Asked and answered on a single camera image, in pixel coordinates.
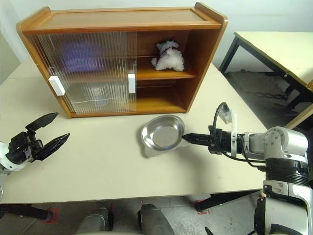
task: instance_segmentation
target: metal bowl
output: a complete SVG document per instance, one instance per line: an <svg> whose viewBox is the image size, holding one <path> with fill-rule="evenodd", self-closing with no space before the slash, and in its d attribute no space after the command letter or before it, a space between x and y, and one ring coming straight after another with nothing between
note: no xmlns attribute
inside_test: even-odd
<svg viewBox="0 0 313 235"><path fill-rule="evenodd" d="M175 115L163 115L149 121L141 131L141 139L148 147L156 151L166 151L179 145L185 125Z"/></svg>

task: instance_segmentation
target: white table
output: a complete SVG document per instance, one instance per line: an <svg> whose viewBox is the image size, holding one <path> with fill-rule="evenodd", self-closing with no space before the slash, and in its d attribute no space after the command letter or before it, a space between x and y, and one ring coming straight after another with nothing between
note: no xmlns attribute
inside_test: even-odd
<svg viewBox="0 0 313 235"><path fill-rule="evenodd" d="M238 46L242 46L312 101L313 33L235 32L235 39L219 68L222 73L226 71ZM285 127L292 129L312 114L313 104Z"/></svg>
<svg viewBox="0 0 313 235"><path fill-rule="evenodd" d="M264 173L247 163L190 145L146 158L141 126L158 115L68 119L31 59L0 86L0 140L10 139L38 117L59 116L36 137L46 144L70 132L68 141L44 161L7 178L1 203L41 203L146 196L217 193L262 188ZM211 65L188 114L177 114L188 132L208 133L217 106L238 113L238 131L265 132L260 120ZM230 126L218 121L218 127Z"/></svg>

